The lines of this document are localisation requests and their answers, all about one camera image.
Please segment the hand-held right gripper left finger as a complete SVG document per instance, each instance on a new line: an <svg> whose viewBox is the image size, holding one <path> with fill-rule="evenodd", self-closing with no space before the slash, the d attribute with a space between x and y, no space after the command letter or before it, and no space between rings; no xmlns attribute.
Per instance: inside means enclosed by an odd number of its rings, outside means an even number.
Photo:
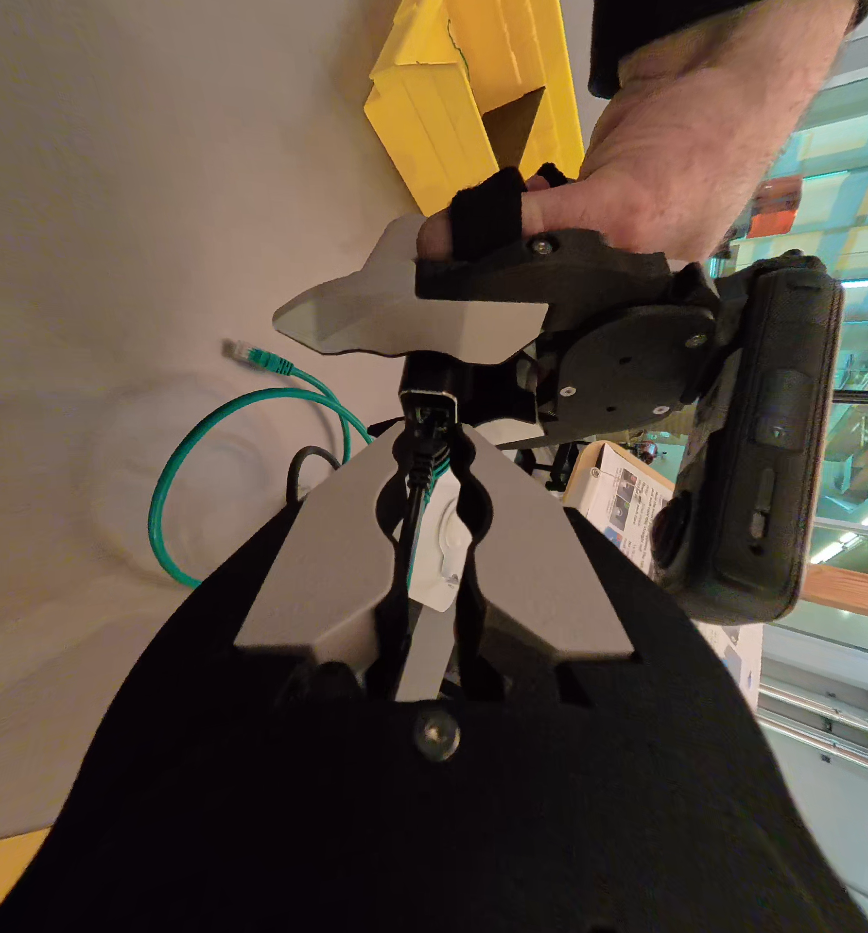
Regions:
<svg viewBox="0 0 868 933"><path fill-rule="evenodd" d="M330 479L304 496L236 646L267 646L367 673L394 701L405 678L415 561L415 466L408 421L390 427Z"/></svg>

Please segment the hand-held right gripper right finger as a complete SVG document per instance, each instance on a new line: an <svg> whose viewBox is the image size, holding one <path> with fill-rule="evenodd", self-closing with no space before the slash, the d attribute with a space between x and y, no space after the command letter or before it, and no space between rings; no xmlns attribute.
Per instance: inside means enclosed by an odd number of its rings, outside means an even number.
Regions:
<svg viewBox="0 0 868 933"><path fill-rule="evenodd" d="M471 534L453 612L466 701L560 701L564 670L637 646L568 519L481 430L456 427L456 519Z"/></svg>

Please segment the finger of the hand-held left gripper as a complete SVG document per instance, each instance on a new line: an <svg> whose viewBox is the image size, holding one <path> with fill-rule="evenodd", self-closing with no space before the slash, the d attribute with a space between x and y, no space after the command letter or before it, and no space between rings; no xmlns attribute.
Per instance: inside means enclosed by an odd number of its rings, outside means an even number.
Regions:
<svg viewBox="0 0 868 933"><path fill-rule="evenodd" d="M546 446L538 363L466 366L456 419L498 449Z"/></svg>
<svg viewBox="0 0 868 933"><path fill-rule="evenodd" d="M420 229L420 213L390 220L361 269L287 300L275 330L316 353L436 350L460 363L508 363L540 336L549 306L415 297Z"/></svg>

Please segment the black ethernet splitter box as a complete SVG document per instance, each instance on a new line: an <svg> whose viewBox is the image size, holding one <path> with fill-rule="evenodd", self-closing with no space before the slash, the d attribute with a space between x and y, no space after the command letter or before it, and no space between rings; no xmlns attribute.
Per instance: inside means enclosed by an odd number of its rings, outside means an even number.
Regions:
<svg viewBox="0 0 868 933"><path fill-rule="evenodd" d="M450 353L415 350L405 357L400 406L413 427L456 427L470 366Z"/></svg>

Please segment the person's left hand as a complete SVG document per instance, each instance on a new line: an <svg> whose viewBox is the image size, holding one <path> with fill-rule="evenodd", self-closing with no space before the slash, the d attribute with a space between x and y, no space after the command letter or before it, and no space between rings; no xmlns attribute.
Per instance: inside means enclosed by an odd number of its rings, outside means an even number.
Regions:
<svg viewBox="0 0 868 933"><path fill-rule="evenodd" d="M705 263L830 65L802 38L781 60L752 58L743 71L712 67L616 91L594 122L580 178L552 188L531 176L512 208L514 229L592 229L621 253Z"/></svg>

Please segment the printed instruction board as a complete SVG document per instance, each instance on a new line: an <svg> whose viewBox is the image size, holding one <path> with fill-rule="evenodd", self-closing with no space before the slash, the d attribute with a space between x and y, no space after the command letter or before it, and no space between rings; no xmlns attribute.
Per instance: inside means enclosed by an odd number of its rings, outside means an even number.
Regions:
<svg viewBox="0 0 868 933"><path fill-rule="evenodd" d="M670 498L676 482L613 442L592 442L564 490L564 505L603 529L649 579L655 574L653 523ZM693 625L757 712L764 625Z"/></svg>

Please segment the black bin divider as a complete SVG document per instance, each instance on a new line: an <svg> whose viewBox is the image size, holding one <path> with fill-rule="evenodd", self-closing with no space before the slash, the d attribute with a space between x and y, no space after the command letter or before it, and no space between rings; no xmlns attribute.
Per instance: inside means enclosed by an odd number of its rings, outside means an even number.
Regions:
<svg viewBox="0 0 868 933"><path fill-rule="evenodd" d="M535 89L497 110L485 110L485 133L497 155L497 168L522 168L546 89Z"/></svg>

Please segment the wooden ceiling beam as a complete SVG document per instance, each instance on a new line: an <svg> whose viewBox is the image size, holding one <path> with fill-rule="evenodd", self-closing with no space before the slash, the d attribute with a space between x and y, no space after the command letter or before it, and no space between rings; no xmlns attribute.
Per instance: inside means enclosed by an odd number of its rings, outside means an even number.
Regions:
<svg viewBox="0 0 868 933"><path fill-rule="evenodd" d="M868 574L809 565L801 599L868 617Z"/></svg>

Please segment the silver conduit pipes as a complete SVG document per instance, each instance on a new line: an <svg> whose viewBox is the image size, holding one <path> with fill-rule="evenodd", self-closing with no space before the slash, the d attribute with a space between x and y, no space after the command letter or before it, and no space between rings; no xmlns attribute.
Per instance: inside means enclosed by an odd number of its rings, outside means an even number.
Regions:
<svg viewBox="0 0 868 933"><path fill-rule="evenodd" d="M868 707L762 678L757 722L824 754L827 763L844 763L868 774Z"/></svg>

